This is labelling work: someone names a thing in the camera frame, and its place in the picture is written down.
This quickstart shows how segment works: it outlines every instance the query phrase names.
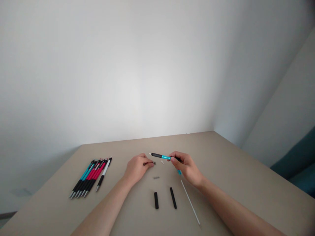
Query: hand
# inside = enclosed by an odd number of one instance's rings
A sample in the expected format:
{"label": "hand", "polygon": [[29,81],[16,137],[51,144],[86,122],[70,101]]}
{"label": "hand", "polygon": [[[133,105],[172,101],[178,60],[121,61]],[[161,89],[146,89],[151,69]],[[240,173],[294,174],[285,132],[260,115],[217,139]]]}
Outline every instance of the hand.
{"label": "hand", "polygon": [[[204,176],[198,170],[196,164],[189,154],[175,151],[172,152],[169,156],[171,157],[172,164],[175,166],[176,169],[181,170],[184,177],[188,180],[189,183],[191,183],[195,187],[198,187],[202,184]],[[182,163],[176,160],[174,157],[180,158]]]}
{"label": "hand", "polygon": [[148,159],[144,153],[141,153],[134,156],[128,162],[123,178],[133,186],[142,178],[144,173],[153,166],[153,161]]}

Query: black plastic part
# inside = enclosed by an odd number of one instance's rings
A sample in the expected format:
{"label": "black plastic part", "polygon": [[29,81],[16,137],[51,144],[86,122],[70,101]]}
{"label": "black plastic part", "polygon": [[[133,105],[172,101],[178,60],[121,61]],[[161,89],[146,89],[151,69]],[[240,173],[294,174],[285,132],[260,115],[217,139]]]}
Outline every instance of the black plastic part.
{"label": "black plastic part", "polygon": [[154,201],[155,201],[155,209],[158,209],[158,199],[157,199],[158,193],[154,193]]}
{"label": "black plastic part", "polygon": [[73,188],[73,191],[76,192],[76,189],[79,187],[80,183],[82,182],[82,180],[79,180],[77,182],[77,184],[75,185],[75,187]]}
{"label": "black plastic part", "polygon": [[172,189],[171,187],[170,187],[170,190],[171,190],[171,195],[172,195],[172,200],[173,200],[174,208],[177,209],[177,205],[176,205],[176,201],[175,201],[173,189]]}
{"label": "black plastic part", "polygon": [[160,154],[156,154],[156,153],[151,153],[151,156],[155,156],[155,157],[162,158],[162,155],[160,155]]}
{"label": "black plastic part", "polygon": [[84,185],[84,183],[86,182],[87,180],[84,180],[84,181],[81,181],[81,183],[79,184],[78,188],[76,191],[81,191],[81,188],[82,186]]}
{"label": "black plastic part", "polygon": [[88,191],[91,191],[91,189],[92,189],[93,185],[95,184],[95,182],[96,182],[95,179],[93,179],[93,180],[91,181],[89,187],[87,188]]}
{"label": "black plastic part", "polygon": [[102,184],[103,179],[104,179],[104,175],[102,175],[101,178],[99,179],[99,182],[98,182],[98,184],[97,184],[98,186]]}
{"label": "black plastic part", "polygon": [[87,186],[90,184],[91,180],[86,180],[84,185],[81,187],[80,191],[84,191],[87,189]]}

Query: person's right hand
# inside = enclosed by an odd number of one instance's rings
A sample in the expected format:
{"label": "person's right hand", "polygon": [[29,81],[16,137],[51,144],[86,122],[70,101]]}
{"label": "person's right hand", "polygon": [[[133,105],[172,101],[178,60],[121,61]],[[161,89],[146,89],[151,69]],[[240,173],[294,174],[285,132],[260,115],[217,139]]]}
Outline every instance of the person's right hand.
{"label": "person's right hand", "polygon": [[[201,174],[189,154],[175,151],[172,152],[169,156],[171,157],[172,164],[175,166],[176,169],[181,170],[188,182],[190,182],[195,187],[198,187],[202,184],[204,176]],[[183,163],[179,162],[174,157],[180,158]]]}

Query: white wall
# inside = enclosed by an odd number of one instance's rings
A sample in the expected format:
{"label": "white wall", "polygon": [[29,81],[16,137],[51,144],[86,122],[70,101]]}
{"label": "white wall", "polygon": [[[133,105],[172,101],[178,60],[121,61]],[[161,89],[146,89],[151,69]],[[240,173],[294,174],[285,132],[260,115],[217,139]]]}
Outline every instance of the white wall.
{"label": "white wall", "polygon": [[314,25],[311,1],[251,1],[236,40],[214,130],[242,147]]}
{"label": "white wall", "polygon": [[[271,81],[275,73],[251,82],[252,70],[285,67],[313,21],[304,1],[256,4],[1,1],[0,213],[18,210],[29,197],[13,193],[37,191],[81,144],[224,124],[229,131],[218,130],[237,143],[240,127],[250,126],[242,119],[253,122],[259,109],[245,103],[240,116],[239,105],[230,107],[225,97],[235,104],[253,99],[252,87],[258,96],[273,88],[260,79]],[[250,73],[226,79],[230,68]],[[251,85],[229,96],[236,81]]]}
{"label": "white wall", "polygon": [[259,117],[243,149],[271,166],[315,126],[315,28]]}

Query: black pencil grip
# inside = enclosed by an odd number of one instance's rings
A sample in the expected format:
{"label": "black pencil grip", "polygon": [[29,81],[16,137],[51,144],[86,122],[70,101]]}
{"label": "black pencil grip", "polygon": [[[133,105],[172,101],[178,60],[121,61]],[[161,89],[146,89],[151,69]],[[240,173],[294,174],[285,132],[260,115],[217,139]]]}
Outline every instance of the black pencil grip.
{"label": "black pencil grip", "polygon": [[98,186],[100,186],[100,185],[102,184],[103,179],[104,179],[104,175],[102,175],[101,178],[99,179],[99,182],[98,182],[98,184],[97,184]]}
{"label": "black pencil grip", "polygon": [[170,190],[171,190],[171,195],[172,195],[172,200],[173,200],[174,208],[177,209],[177,205],[176,205],[176,201],[175,201],[173,189],[172,189],[171,187],[170,187]]}
{"label": "black pencil grip", "polygon": [[77,190],[77,188],[79,187],[79,185],[80,185],[81,182],[82,182],[82,180],[79,180],[79,181],[77,182],[77,184],[76,184],[75,187],[73,188],[73,191],[76,191],[76,190]]}
{"label": "black pencil grip", "polygon": [[158,193],[154,193],[154,201],[155,201],[155,209],[158,209],[158,199],[157,199]]}
{"label": "black pencil grip", "polygon": [[151,153],[151,156],[155,156],[155,157],[162,158],[162,155],[160,155],[160,154],[156,154],[156,153]]}
{"label": "black pencil grip", "polygon": [[93,187],[93,185],[94,185],[95,182],[96,182],[95,179],[93,179],[93,180],[91,181],[91,184],[90,184],[90,186],[89,186],[89,188],[88,188],[88,191],[91,191],[91,189],[92,189],[92,187]]}

